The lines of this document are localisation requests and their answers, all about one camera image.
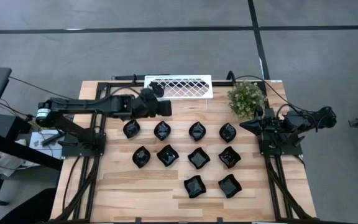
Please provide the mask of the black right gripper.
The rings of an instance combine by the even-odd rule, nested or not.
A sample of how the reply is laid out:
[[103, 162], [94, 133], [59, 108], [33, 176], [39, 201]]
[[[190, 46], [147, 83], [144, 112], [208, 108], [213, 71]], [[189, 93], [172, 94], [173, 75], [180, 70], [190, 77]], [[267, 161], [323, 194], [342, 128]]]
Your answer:
[[242, 122], [240, 127], [248, 130], [256, 136], [278, 134], [280, 132], [280, 121], [278, 119], [252, 119], [250, 121]]

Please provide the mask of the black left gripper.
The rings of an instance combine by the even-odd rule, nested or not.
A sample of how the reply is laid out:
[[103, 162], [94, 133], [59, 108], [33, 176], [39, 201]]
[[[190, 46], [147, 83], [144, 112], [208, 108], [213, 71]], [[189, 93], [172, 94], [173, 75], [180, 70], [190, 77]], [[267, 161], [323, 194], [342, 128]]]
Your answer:
[[141, 94], [131, 103], [131, 113], [133, 119], [172, 115], [172, 103], [170, 100], [159, 101], [153, 93]]

